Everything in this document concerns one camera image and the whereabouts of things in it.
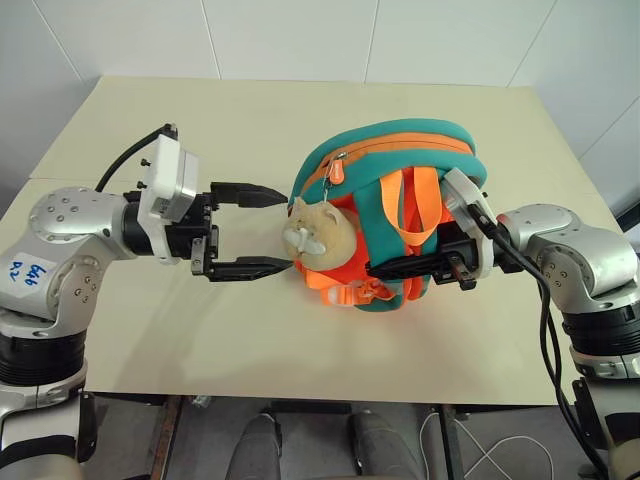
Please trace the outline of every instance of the table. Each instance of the table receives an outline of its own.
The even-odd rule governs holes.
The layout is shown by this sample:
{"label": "table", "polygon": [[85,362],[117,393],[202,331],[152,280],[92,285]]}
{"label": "table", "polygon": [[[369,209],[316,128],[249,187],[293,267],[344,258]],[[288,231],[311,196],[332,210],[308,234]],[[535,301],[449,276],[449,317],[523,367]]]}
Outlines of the table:
{"label": "table", "polygon": [[[209,181],[288,194],[306,154],[343,130],[402,117],[460,123],[489,170],[497,212],[557,203],[618,229],[540,101],[528,88],[103,78],[51,146],[0,223],[0,247],[31,205],[67,185],[94,186],[126,147],[164,122],[202,159]],[[134,188],[131,161],[107,190]],[[283,256],[282,206],[224,206],[221,258]],[[556,321],[560,314],[554,309]],[[396,312],[329,308],[297,272],[209,284],[187,262],[116,262],[89,329],[87,388],[453,404],[553,404],[538,347],[539,300],[525,274],[499,270],[470,292],[432,285]],[[571,394],[568,339],[561,344]]]}

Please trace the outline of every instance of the orange strap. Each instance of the orange strap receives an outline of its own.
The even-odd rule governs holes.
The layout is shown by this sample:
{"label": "orange strap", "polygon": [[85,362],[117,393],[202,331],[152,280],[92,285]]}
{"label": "orange strap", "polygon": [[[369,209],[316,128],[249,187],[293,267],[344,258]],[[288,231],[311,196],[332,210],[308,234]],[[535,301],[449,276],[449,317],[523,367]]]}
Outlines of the orange strap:
{"label": "orange strap", "polygon": [[402,188],[402,171],[396,170],[380,178],[382,209],[387,221],[396,229],[404,243],[411,246],[422,245],[440,223],[442,217],[442,199],[438,172],[433,167],[414,167],[413,182],[422,222],[421,232],[410,232],[398,224],[398,204]]}
{"label": "orange strap", "polygon": [[307,287],[320,290],[326,305],[368,305],[375,298],[391,300],[396,295],[378,279],[368,279],[356,286],[344,285],[313,270],[304,269],[304,275]]}

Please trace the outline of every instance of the person's leg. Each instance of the person's leg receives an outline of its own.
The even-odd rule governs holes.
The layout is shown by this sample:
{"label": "person's leg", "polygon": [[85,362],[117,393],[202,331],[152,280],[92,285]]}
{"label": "person's leg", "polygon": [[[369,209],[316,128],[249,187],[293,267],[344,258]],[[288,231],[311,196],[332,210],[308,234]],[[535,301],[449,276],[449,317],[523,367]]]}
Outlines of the person's leg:
{"label": "person's leg", "polygon": [[271,415],[251,420],[231,457],[226,480],[280,480],[280,438]]}
{"label": "person's leg", "polygon": [[400,434],[379,415],[368,411],[352,415],[349,429],[363,475],[425,478]]}

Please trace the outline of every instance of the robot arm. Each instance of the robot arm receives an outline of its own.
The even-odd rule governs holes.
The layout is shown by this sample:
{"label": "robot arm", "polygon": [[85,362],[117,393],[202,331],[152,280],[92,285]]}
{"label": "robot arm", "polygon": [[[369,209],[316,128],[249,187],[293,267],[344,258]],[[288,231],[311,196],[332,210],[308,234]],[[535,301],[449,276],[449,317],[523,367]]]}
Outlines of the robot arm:
{"label": "robot arm", "polygon": [[139,191],[97,191],[104,179],[97,190],[54,191],[0,255],[0,480],[82,478],[78,462],[91,456],[97,435],[92,397],[83,392],[84,341],[112,261],[187,259],[194,275],[213,282],[253,280],[291,265],[270,257],[216,263],[212,215],[220,204],[260,208],[287,198],[233,183],[212,183],[210,192],[197,194],[198,159],[180,148],[175,127],[154,133],[145,137],[156,140],[156,149],[151,162],[142,162]]}
{"label": "robot arm", "polygon": [[571,356],[583,375],[573,383],[581,435],[609,450],[611,479],[638,474],[640,261],[629,243],[555,205],[528,205],[496,218],[457,169],[445,175],[441,191],[455,223],[438,227],[437,252],[391,259],[369,274],[383,280],[431,274],[438,284],[457,281],[469,290],[493,266],[522,271],[494,241],[502,237],[540,270],[563,314]]}

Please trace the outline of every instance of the white wall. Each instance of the white wall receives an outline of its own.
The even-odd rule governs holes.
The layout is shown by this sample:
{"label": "white wall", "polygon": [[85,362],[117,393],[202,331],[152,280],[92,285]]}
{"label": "white wall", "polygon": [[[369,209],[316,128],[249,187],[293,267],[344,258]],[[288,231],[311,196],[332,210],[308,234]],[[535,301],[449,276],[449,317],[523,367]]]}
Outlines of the white wall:
{"label": "white wall", "polygon": [[639,25],[640,0],[0,0],[0,213],[102,74],[533,85],[618,213]]}

